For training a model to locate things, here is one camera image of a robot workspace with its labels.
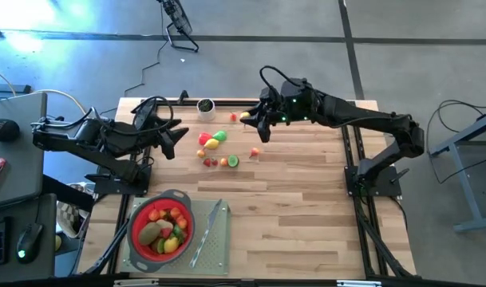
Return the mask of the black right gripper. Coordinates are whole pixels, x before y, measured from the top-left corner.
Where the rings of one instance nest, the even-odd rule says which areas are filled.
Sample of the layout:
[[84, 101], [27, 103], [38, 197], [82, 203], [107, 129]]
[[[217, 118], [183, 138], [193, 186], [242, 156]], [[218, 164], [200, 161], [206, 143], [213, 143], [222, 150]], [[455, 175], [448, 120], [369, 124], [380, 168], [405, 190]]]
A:
[[248, 110], [250, 116], [244, 118], [244, 123], [257, 128], [261, 141], [267, 143], [271, 137], [270, 126], [283, 121], [286, 116], [283, 97], [275, 88], [264, 88], [259, 99], [260, 102]]

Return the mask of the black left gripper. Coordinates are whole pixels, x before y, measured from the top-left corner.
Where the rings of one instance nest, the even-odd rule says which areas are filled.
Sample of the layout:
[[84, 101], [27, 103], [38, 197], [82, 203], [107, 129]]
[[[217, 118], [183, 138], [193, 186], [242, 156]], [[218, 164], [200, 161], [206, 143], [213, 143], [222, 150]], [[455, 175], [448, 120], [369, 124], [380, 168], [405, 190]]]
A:
[[153, 132], [144, 132], [139, 135], [139, 141], [145, 147], [150, 145], [153, 147], [161, 146], [161, 151], [166, 159], [173, 159], [175, 157], [175, 144], [189, 132], [189, 128], [170, 129], [181, 122], [181, 119], [164, 120], [158, 115], [147, 115], [135, 116], [132, 123], [138, 132], [153, 129]]

